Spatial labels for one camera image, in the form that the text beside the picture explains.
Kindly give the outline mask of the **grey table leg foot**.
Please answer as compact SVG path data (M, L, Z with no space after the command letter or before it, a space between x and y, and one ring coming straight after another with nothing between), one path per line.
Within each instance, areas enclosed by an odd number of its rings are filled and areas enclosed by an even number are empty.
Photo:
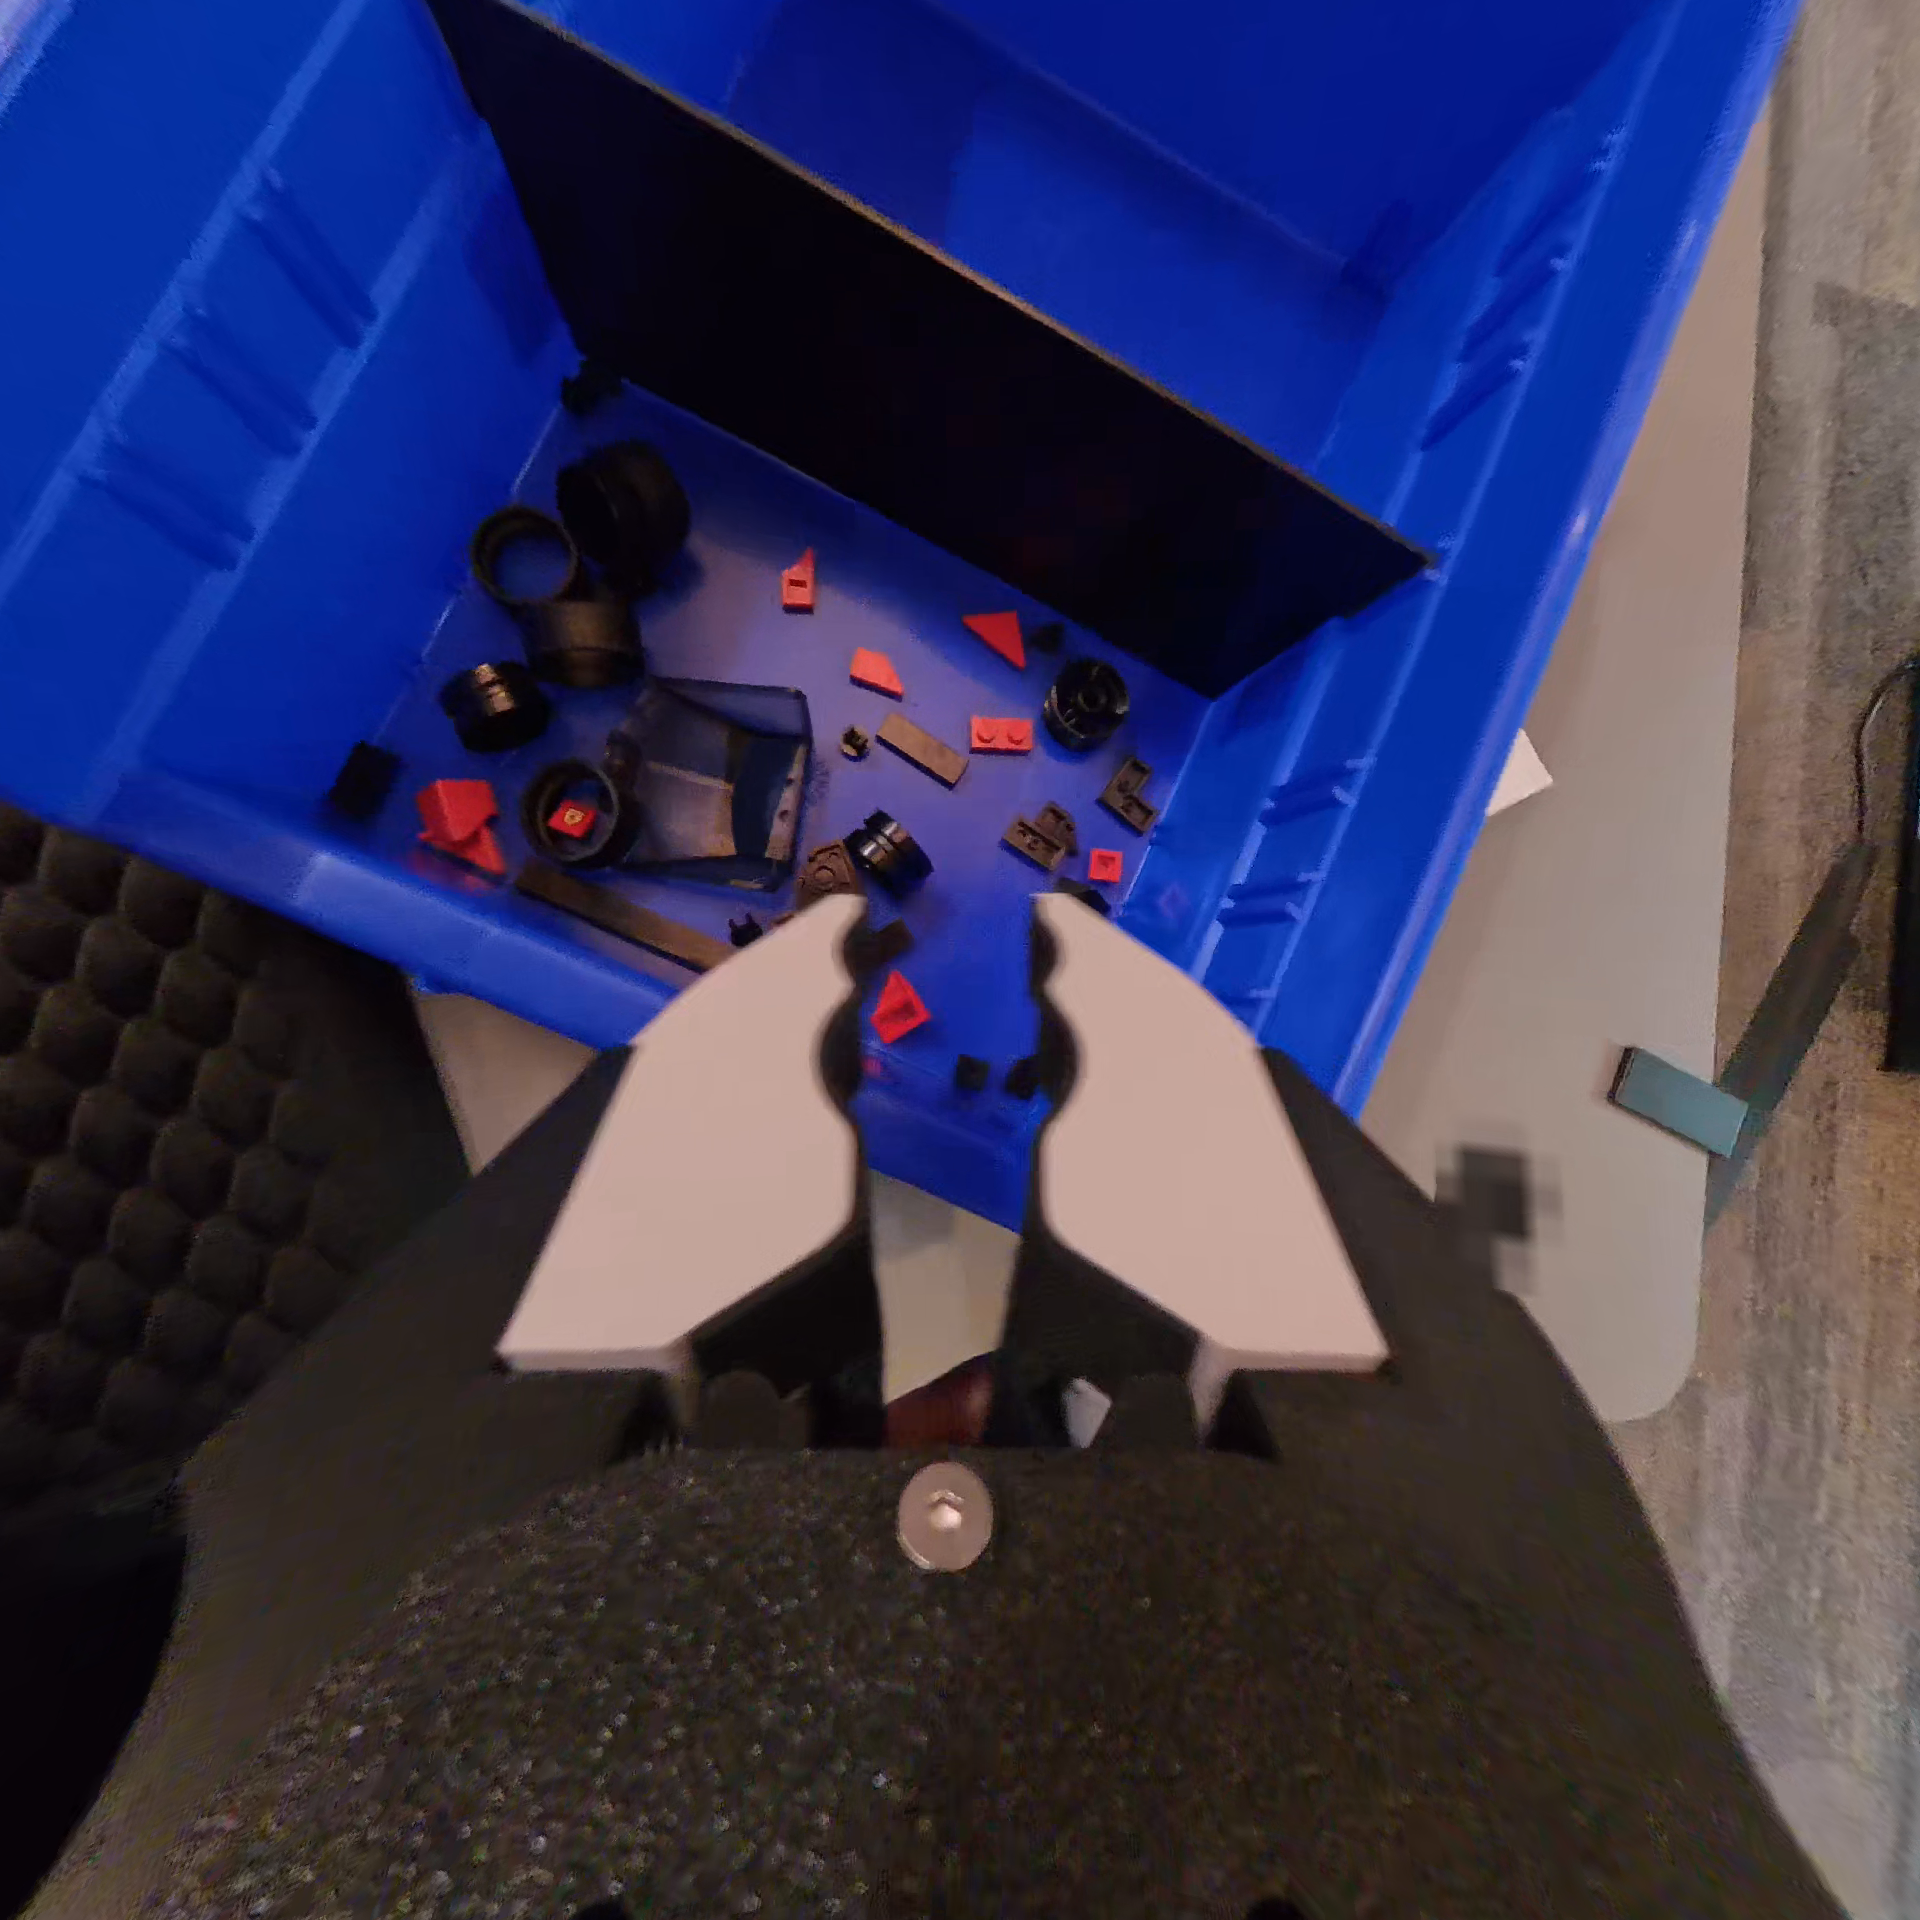
M1764 997L1717 1081L1642 1047L1623 1051L1610 1104L1709 1159L1704 1230L1734 1202L1745 1168L1860 959L1854 925L1877 855L1854 842L1830 869L1788 944Z

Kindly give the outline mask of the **blue bin with divider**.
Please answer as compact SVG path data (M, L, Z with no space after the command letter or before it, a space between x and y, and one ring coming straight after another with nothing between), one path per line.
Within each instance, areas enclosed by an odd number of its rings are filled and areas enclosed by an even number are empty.
M328 556L757 468L1179 690L1118 925L1357 1115L1570 613L1798 5L520 5L1433 554L1209 697L591 364L429 5L4 5L4 795L537 1021L525 946L328 810ZM1028 1111L879 1166L1020 1209Z

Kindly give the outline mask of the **white instruction booklet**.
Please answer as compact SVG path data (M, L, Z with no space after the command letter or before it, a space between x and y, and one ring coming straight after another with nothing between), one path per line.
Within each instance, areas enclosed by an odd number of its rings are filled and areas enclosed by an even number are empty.
M540 1113L554 1102L591 1059L591 1049L527 1021L469 997L414 997L446 1104L456 1121L473 1172L480 1172ZM1348 1204L1348 1239L1359 1271L1359 1230L1380 1230L1384 1277L1414 1285L1414 1307L1438 1303L1442 1266L1459 1270L1470 1283L1502 1273L1502 1255L1468 1247L1453 1213L1425 1207L1416 1189L1380 1157L1374 1145L1339 1113L1308 1100L1305 1119L1316 1119L1323 1160L1335 1149L1355 1149L1342 1166L1348 1174L1384 1177L1384 1196ZM1333 1198L1339 1166L1318 1174ZM875 1277L883 1319L881 1394L900 1405L932 1394L958 1369L1002 1347L1002 1320L1017 1260L1015 1238L983 1215L956 1211L932 1198L932 1177L909 1183L872 1177L875 1219ZM1414 1224L1412 1255L1397 1255L1382 1239L1387 1204L1412 1204L1427 1226Z

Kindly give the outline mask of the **lego pieces pile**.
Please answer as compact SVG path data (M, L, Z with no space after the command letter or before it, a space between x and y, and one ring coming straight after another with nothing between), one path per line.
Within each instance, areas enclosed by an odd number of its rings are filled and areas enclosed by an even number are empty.
M1137 773L1133 724L1179 718L1180 694L1122 667L1003 590L939 579L900 596L921 556L883 522L828 515L772 471L702 462L732 520L699 522L657 445L593 445L554 473L550 509L508 502L469 545L469 586L429 571L379 583L371 541L328 556L315 592L315 731L339 759L328 810L399 863L439 912L490 912L525 946L520 974L561 1006L554 955L599 957L663 987L693 980L731 912L732 948L802 908L864 893L879 972L932 1021L872 1076L900 1100L996 1119L1037 1098L1022 1000L1028 891L1107 912L1124 891L1116 829L1152 810L1107 803L1081 852L1075 807ZM742 479L764 481L761 494ZM772 893L625 872L606 739L651 677L793 688L811 763L793 878Z

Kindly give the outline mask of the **black box device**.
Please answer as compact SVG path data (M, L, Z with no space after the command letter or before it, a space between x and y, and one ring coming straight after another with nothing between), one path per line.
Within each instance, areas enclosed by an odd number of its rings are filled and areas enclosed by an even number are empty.
M1875 686L1852 731L1852 801L1858 840L1869 846L1867 739L1886 701L1903 688L1909 705L1903 825L1894 908L1890 1012L1886 1014L1884 1072L1918 1076L1918 652L1905 654Z

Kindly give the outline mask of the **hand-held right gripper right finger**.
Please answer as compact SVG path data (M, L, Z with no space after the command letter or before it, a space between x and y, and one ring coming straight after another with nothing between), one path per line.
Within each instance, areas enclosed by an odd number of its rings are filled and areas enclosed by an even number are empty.
M1190 978L1066 893L1030 903L1045 1117L1002 1347L1209 1439L1239 1381L1371 1379L1380 1315L1269 1063Z

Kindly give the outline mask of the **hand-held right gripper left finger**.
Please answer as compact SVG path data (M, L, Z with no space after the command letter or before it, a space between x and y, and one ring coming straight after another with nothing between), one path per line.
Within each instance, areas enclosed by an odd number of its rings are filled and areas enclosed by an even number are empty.
M853 1117L870 950L862 901L804 908L603 1051L493 1159L537 1232L501 1371L877 1394Z

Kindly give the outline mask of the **black foam pad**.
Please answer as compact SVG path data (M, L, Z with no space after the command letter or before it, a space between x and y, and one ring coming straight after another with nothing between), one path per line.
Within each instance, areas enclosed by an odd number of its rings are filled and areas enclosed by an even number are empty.
M469 1174L399 974L2 808L2 1505L177 1465Z

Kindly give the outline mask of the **black bin divider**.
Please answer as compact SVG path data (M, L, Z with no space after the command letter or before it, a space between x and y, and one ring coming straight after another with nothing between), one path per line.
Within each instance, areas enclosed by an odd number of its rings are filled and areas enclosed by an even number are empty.
M520 5L433 5L584 357L1218 697L1433 554Z

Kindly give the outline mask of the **dark transparent lego windshield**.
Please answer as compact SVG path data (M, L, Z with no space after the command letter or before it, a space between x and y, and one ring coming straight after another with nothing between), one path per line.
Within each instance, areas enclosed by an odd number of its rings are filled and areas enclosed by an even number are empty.
M810 763L798 690L648 679L603 758L616 795L614 867L781 889L796 865Z

